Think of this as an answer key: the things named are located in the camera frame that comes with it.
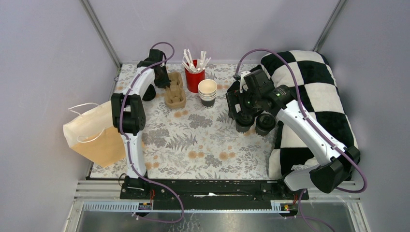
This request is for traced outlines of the black plastic cup lid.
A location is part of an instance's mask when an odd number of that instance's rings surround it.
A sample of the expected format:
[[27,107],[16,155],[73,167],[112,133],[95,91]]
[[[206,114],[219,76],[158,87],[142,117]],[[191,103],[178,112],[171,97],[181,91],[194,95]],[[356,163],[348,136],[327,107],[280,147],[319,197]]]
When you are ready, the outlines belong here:
[[271,114],[262,113],[256,117],[256,127],[261,130],[272,130],[276,125],[276,120]]

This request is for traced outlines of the black paper coffee cup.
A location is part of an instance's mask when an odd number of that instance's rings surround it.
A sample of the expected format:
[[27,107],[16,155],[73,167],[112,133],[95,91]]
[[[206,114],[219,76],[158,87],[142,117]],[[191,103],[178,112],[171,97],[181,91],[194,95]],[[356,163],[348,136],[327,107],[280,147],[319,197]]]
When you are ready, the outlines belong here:
[[235,119],[235,128],[239,133],[246,133],[255,122],[254,116],[242,115]]
[[259,136],[266,136],[275,126],[276,119],[267,113],[262,113],[255,119],[255,131]]

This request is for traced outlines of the brown paper takeout bag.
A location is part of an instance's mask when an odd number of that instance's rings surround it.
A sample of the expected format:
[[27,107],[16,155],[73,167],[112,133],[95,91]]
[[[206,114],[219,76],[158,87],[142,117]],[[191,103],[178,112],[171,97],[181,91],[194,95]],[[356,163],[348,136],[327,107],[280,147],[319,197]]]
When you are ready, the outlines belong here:
[[87,102],[68,109],[78,116],[63,125],[68,146],[105,168],[125,158],[123,140],[112,121],[111,101]]

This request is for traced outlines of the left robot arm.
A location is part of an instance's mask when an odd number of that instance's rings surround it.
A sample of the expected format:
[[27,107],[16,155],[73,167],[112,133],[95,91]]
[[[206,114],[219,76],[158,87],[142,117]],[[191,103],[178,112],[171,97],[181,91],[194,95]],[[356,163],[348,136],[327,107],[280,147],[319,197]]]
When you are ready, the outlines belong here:
[[138,63],[137,73],[128,87],[111,97],[113,125],[123,140],[128,168],[123,188],[131,188],[132,193],[139,199],[147,197],[153,185],[170,189],[165,184],[145,177],[142,150],[142,131],[146,124],[143,101],[154,99],[156,88],[170,86],[166,61],[163,51],[151,48],[148,58]]

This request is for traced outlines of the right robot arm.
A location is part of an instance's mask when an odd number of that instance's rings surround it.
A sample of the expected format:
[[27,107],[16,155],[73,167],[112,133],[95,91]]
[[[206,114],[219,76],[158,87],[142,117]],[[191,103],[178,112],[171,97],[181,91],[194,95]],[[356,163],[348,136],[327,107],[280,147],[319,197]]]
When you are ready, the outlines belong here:
[[238,128],[249,128],[257,112],[267,111],[287,125],[310,149],[318,165],[290,171],[277,186],[281,198],[291,198],[297,190],[316,187],[324,193],[339,189],[357,168],[360,161],[358,148],[347,147],[328,133],[298,101],[289,87],[274,87],[262,70],[235,74],[239,80],[237,90],[225,96],[228,115]]

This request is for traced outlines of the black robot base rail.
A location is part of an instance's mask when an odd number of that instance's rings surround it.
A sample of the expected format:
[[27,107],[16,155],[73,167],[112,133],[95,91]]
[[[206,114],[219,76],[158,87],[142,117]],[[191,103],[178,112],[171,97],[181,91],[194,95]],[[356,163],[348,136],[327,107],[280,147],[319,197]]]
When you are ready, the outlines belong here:
[[293,204],[300,194],[282,181],[126,177],[120,198],[147,200],[155,210],[271,210],[272,202]]

